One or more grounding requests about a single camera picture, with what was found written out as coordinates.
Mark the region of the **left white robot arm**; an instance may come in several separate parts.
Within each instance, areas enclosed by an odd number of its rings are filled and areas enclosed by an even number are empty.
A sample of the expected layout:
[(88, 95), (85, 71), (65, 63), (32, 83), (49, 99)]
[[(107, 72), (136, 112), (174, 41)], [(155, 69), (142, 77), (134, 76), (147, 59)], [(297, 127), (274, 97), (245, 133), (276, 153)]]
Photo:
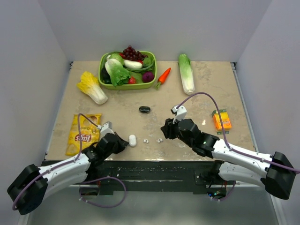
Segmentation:
[(112, 154), (122, 152), (129, 143), (117, 133), (108, 133), (70, 159), (48, 166), (31, 164), (25, 167), (7, 193), (13, 201), (12, 209), (26, 215), (35, 210), (50, 195), (77, 183), (92, 184), (96, 170)]

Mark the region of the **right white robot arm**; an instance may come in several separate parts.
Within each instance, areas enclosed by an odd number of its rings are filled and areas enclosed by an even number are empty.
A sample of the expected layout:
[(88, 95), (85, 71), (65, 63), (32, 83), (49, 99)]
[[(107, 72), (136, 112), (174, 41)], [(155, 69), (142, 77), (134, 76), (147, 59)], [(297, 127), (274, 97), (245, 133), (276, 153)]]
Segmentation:
[(222, 161), (219, 168), (209, 172), (212, 183), (238, 180), (264, 186), (269, 194), (289, 199), (296, 170), (283, 153), (270, 155), (230, 146), (217, 136), (201, 132), (191, 119), (166, 119), (161, 131), (166, 139), (183, 141), (197, 155)]

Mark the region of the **black earbud charging case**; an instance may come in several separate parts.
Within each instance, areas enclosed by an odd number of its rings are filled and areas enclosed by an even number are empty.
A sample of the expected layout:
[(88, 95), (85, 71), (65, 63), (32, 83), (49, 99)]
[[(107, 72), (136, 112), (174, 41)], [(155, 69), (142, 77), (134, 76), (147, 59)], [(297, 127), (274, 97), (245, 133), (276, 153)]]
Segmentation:
[(139, 107), (139, 112), (141, 113), (150, 113), (151, 112), (151, 108), (148, 106), (140, 106)]

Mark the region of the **white earbud charging case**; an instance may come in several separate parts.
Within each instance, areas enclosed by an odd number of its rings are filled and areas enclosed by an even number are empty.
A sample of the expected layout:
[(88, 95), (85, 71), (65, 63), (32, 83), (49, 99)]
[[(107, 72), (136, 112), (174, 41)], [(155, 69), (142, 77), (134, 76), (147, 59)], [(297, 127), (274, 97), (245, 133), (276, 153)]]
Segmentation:
[(130, 135), (128, 137), (129, 146), (135, 147), (137, 145), (137, 138), (135, 135)]

